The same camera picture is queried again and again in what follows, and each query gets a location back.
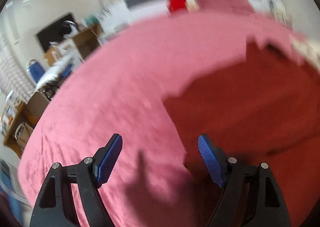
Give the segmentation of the dark red sweater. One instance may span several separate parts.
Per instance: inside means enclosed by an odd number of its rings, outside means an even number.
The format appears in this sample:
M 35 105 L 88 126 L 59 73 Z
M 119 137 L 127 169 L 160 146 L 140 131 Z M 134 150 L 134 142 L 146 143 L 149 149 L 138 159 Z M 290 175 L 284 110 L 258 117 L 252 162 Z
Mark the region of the dark red sweater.
M 196 79 L 163 104 L 193 177 L 209 176 L 197 147 L 206 134 L 238 161 L 268 163 L 292 226 L 319 226 L 319 71 L 307 61 L 250 40 L 244 61 Z

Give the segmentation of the wooden side table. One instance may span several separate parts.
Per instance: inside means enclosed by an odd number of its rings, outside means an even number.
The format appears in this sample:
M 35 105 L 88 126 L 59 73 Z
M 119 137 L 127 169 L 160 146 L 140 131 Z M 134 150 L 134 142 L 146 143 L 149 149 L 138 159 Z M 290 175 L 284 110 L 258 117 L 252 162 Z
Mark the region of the wooden side table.
M 26 122 L 29 126 L 34 128 L 48 104 L 49 101 L 44 94 L 37 92 L 31 97 L 27 104 L 20 102 L 16 106 L 16 115 L 12 119 L 9 129 L 4 135 L 3 145 L 11 149 L 19 159 L 21 158 L 23 151 L 14 137 L 17 127 L 22 122 Z

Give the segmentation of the pink bed blanket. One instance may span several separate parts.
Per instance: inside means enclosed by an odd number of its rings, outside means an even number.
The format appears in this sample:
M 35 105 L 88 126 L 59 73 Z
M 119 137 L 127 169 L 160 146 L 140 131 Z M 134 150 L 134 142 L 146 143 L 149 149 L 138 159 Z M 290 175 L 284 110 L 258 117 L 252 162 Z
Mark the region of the pink bed blanket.
M 221 190 L 184 166 L 186 150 L 163 101 L 246 59 L 250 40 L 300 64 L 296 34 L 256 14 L 182 13 L 133 25 L 89 57 L 37 123 L 18 167 L 35 205 L 53 163 L 79 164 L 118 133 L 123 149 L 100 195 L 116 226 L 205 226 Z

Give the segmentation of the blue chair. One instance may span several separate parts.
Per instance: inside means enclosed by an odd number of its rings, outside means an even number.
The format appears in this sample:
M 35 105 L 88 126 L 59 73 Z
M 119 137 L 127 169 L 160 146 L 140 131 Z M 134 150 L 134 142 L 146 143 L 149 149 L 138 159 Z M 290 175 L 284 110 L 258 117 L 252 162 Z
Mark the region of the blue chair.
M 31 80 L 36 84 L 41 76 L 47 71 L 36 59 L 31 59 L 26 64 L 27 73 Z

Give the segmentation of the black monitor screen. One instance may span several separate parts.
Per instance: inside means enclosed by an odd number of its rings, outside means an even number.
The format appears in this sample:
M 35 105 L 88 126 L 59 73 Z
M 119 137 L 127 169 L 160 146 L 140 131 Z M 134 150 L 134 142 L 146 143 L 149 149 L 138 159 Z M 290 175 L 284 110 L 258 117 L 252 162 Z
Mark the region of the black monitor screen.
M 36 34 L 36 38 L 41 45 L 43 52 L 46 52 L 50 47 L 50 42 L 60 43 L 64 40 L 64 35 L 67 35 L 66 29 L 63 27 L 63 22 L 70 20 L 75 22 L 71 12 L 50 23 L 47 27 Z

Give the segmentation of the white fan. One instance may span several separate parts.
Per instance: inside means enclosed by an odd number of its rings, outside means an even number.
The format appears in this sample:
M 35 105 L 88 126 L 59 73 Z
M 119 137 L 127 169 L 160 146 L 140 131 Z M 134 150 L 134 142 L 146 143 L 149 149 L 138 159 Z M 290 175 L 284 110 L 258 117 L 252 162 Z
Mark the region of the white fan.
M 67 35 L 70 36 L 75 36 L 79 32 L 76 23 L 70 20 L 64 21 L 63 27 L 66 29 Z

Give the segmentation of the dark pink pillow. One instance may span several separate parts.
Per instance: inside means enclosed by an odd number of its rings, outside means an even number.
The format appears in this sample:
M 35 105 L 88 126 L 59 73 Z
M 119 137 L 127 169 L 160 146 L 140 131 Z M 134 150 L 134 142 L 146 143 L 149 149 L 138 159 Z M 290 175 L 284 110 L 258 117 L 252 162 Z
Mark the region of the dark pink pillow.
M 255 13 L 249 0 L 197 0 L 197 3 L 203 11 Z

